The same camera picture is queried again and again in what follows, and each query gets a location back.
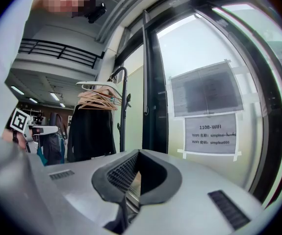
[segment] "railing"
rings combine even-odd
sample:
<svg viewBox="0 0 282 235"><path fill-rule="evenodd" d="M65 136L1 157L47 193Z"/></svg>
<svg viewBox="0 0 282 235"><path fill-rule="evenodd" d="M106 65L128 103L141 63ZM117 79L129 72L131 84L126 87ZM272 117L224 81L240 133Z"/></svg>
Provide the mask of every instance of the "railing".
<svg viewBox="0 0 282 235"><path fill-rule="evenodd" d="M19 53L27 54L41 54L46 56L52 56L57 59L66 59L72 62L86 65L90 68L94 68L96 60L98 58L103 59L104 52L101 56L93 54L91 52L55 42L27 39L23 38L20 44Z"/></svg>

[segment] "ceiling light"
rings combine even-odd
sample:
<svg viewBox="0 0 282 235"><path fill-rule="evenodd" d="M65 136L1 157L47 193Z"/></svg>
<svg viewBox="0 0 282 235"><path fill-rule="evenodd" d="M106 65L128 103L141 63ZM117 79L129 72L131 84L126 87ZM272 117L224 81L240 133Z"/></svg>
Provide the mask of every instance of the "ceiling light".
<svg viewBox="0 0 282 235"><path fill-rule="evenodd" d="M37 101L34 100L33 98L30 98L29 100L31 100L32 102L34 102L35 104L37 104Z"/></svg>
<svg viewBox="0 0 282 235"><path fill-rule="evenodd" d="M56 100L56 101L60 101L59 98L57 97L57 95L55 93L51 93L51 96Z"/></svg>
<svg viewBox="0 0 282 235"><path fill-rule="evenodd" d="M17 87L11 86L12 89L14 89L16 92L20 93L21 95L24 95L23 92L21 92Z"/></svg>

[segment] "black jacket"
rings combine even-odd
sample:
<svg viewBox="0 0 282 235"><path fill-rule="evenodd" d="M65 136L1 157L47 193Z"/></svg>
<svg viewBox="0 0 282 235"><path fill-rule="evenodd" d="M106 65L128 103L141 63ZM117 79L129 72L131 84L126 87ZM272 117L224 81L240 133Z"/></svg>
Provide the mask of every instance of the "black jacket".
<svg viewBox="0 0 282 235"><path fill-rule="evenodd" d="M93 157L115 154L111 111L79 110L78 108L79 106L76 107L71 120L68 161L84 161Z"/></svg>

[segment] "black metal pole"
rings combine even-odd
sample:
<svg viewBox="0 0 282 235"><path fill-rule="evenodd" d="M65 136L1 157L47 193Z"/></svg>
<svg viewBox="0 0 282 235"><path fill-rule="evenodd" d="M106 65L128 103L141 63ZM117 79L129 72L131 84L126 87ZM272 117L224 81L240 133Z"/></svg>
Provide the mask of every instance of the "black metal pole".
<svg viewBox="0 0 282 235"><path fill-rule="evenodd" d="M124 72L123 76L123 89L122 89L122 101L121 101L121 121L120 121L120 152L125 151L126 141L126 117L127 117L127 84L128 84L128 72L125 67L118 68L112 75L113 79L120 71Z"/></svg>

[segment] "white shirt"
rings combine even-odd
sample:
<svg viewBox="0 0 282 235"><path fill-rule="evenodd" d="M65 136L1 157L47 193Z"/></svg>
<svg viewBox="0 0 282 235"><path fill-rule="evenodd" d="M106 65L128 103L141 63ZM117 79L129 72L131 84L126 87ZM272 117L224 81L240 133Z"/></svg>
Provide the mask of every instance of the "white shirt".
<svg viewBox="0 0 282 235"><path fill-rule="evenodd" d="M14 0L0 18L0 137L18 100L5 85L33 0Z"/></svg>

